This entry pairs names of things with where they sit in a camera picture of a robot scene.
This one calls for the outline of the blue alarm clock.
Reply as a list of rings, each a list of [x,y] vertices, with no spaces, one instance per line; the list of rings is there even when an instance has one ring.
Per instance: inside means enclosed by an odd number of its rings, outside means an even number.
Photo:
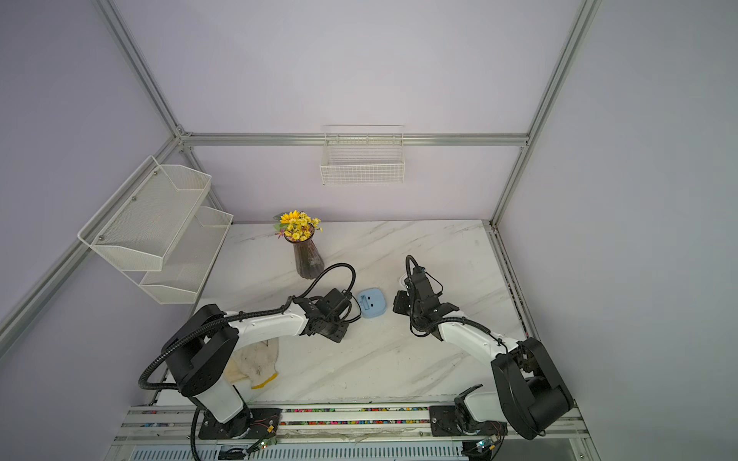
[[[384,315],[387,308],[386,297],[380,288],[368,288],[357,294],[357,304],[361,317],[373,319]]]

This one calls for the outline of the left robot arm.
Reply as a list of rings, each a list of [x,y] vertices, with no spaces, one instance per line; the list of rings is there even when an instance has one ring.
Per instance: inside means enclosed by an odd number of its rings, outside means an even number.
[[[238,390],[224,377],[233,352],[286,336],[322,335],[336,343],[347,332],[343,317],[353,296],[332,289],[325,296],[291,297],[261,312],[228,314],[217,305],[199,309],[163,346],[161,353],[178,392],[220,424],[250,417]]]

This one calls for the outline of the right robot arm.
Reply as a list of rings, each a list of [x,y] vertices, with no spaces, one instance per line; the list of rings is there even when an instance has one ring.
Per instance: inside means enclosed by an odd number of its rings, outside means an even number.
[[[411,332],[456,346],[487,367],[491,388],[474,384],[452,405],[430,409],[438,435],[505,434],[512,428],[526,440],[545,431],[574,407],[574,399],[544,345],[535,338],[501,336],[445,303],[423,268],[407,270],[405,288],[393,311],[409,318]]]

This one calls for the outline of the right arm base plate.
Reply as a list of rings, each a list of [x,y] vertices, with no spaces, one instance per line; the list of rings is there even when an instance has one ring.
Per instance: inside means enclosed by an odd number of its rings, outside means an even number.
[[[503,436],[507,425],[502,422],[475,420],[463,405],[432,405],[429,407],[432,436]]]

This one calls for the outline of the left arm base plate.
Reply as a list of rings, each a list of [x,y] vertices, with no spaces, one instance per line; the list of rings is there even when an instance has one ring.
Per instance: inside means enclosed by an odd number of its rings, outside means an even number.
[[[215,419],[211,411],[207,410],[198,437],[202,440],[268,438],[278,430],[282,413],[280,408],[246,407],[228,423],[221,423]]]

